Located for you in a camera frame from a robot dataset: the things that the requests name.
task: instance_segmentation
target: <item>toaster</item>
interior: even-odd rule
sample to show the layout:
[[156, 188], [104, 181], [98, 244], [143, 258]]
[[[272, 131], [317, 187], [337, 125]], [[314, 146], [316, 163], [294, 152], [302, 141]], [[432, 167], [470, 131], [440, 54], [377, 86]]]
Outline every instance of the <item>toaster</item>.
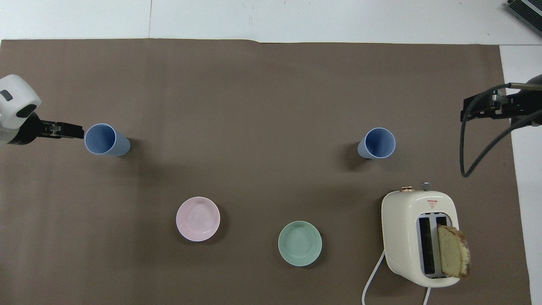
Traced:
[[441, 192], [402, 187], [382, 200], [386, 262], [394, 273], [424, 287], [459, 281], [442, 273], [437, 225], [459, 229], [452, 199]]

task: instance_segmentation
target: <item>white power cord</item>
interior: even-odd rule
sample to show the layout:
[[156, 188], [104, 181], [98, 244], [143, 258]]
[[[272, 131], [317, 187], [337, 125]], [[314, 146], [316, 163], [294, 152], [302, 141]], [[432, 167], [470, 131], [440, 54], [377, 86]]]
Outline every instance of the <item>white power cord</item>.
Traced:
[[[382, 255], [380, 255], [380, 258], [378, 259], [378, 262], [376, 263], [376, 266], [373, 269], [371, 276], [369, 276], [369, 279], [367, 280], [367, 283], [365, 284], [365, 288], [363, 288], [362, 305], [365, 305], [365, 294], [367, 294], [367, 289], [369, 288], [369, 285], [371, 284], [373, 277], [375, 277], [375, 273], [378, 270], [378, 267], [380, 267], [380, 264], [382, 264], [382, 260], [384, 259], [385, 253], [386, 253], [385, 251], [382, 251]], [[425, 299], [423, 300], [423, 305], [427, 305], [427, 300], [429, 299], [430, 292], [431, 292], [431, 287], [427, 287], [427, 291], [425, 292]]]

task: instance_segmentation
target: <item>white table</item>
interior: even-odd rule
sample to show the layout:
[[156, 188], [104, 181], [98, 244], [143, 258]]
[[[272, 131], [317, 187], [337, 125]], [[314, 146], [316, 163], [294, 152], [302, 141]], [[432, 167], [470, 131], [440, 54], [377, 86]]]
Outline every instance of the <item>white table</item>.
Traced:
[[[0, 0], [0, 39], [481, 43], [501, 46], [506, 82], [527, 81], [542, 73], [542, 37], [506, 12], [505, 2]], [[531, 298], [542, 304], [542, 128], [514, 131], [512, 144]]]

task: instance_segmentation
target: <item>toaster slot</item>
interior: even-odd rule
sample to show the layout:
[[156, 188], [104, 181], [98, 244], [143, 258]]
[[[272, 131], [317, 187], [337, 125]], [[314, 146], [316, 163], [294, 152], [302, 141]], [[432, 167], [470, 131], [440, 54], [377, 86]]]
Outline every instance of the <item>toaster slot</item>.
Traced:
[[451, 226], [450, 218], [442, 212], [423, 213], [416, 225], [422, 273], [428, 278], [448, 277], [442, 273], [437, 225]]

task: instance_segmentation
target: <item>black cable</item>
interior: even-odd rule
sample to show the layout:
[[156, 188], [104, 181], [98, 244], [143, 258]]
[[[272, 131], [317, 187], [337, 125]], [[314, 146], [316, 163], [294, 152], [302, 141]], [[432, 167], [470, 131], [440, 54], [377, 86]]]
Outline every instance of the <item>black cable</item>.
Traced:
[[464, 169], [464, 155], [463, 155], [463, 147], [464, 147], [464, 138], [465, 138], [465, 125], [467, 123], [467, 118], [472, 109], [476, 106], [476, 104], [485, 96], [488, 94], [492, 94], [493, 91], [502, 89], [502, 88], [509, 88], [510, 84], [502, 84], [499, 86], [495, 86], [493, 88], [490, 88], [480, 94], [478, 94], [468, 105], [467, 109], [465, 110], [465, 113], [463, 114], [463, 122], [461, 123], [461, 136], [459, 140], [459, 166], [461, 168], [461, 175], [465, 178], [467, 178], [473, 170], [476, 168], [478, 163], [482, 161], [482, 159], [485, 157], [485, 155], [493, 148], [500, 140], [502, 140], [504, 137], [506, 137], [512, 130], [517, 129], [525, 125], [527, 122], [542, 116], [542, 109], [533, 112], [532, 114], [528, 116], [524, 116], [523, 118], [516, 121], [514, 124], [510, 125], [507, 129], [505, 129], [501, 134], [499, 134], [493, 141], [489, 143], [489, 145], [484, 148], [484, 150], [479, 154], [479, 156], [474, 160], [473, 164], [470, 166], [468, 171], [465, 173]]

